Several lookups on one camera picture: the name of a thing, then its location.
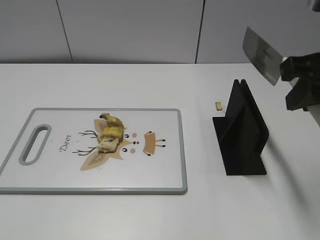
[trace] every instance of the cleaver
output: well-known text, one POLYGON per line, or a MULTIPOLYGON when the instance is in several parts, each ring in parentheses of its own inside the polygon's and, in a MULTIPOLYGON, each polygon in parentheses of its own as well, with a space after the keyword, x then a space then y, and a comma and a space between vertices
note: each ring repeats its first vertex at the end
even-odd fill
POLYGON ((276 85, 281 76, 280 64, 283 56, 249 27, 245 32, 242 48, 250 62, 264 78, 273 86, 276 85))

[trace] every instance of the white wall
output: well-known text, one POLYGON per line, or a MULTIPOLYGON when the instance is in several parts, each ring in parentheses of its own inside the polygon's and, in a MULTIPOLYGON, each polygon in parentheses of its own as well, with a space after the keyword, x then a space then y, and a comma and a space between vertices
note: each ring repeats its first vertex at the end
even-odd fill
POLYGON ((70 63, 55 0, 0 1, 0 63, 70 63))
POLYGON ((285 56, 320 52, 320 12, 307 0, 206 0, 197 62, 247 63, 247 26, 285 56))
POLYGON ((194 63, 202 0, 58 0, 75 63, 194 63))

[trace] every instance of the white table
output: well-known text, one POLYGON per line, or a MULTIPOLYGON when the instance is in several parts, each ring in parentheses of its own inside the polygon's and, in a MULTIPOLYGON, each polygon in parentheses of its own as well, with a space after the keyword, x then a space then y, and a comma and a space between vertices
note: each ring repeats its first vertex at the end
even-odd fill
POLYGON ((36 107, 178 108, 188 192, 0 195, 0 239, 320 239, 320 129, 286 110, 290 89, 250 64, 1 64, 0 163, 36 107), (247 80, 270 132, 266 176, 225 173, 212 116, 234 79, 247 80))

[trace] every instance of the cutting board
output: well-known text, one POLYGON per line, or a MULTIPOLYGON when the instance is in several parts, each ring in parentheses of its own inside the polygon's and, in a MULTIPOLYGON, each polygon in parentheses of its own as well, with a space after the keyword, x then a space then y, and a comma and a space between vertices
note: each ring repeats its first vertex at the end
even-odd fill
POLYGON ((0 167, 3 194, 186 191, 178 109, 36 108, 0 167), (106 126, 102 113, 119 118, 125 127, 113 153, 96 149, 97 135, 106 126))

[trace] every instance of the banana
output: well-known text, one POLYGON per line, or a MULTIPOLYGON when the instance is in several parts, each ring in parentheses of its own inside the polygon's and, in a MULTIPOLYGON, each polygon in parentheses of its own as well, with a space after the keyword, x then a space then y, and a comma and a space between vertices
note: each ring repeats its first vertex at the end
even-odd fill
POLYGON ((113 153, 124 139, 125 126, 119 118, 109 113, 102 113, 100 118, 106 120, 106 127, 97 137, 99 143, 97 149, 99 152, 113 153))
POLYGON ((111 116, 109 113, 102 113, 100 115, 100 118, 106 120, 106 125, 108 127, 121 127, 123 129, 125 128, 123 122, 119 118, 111 116))

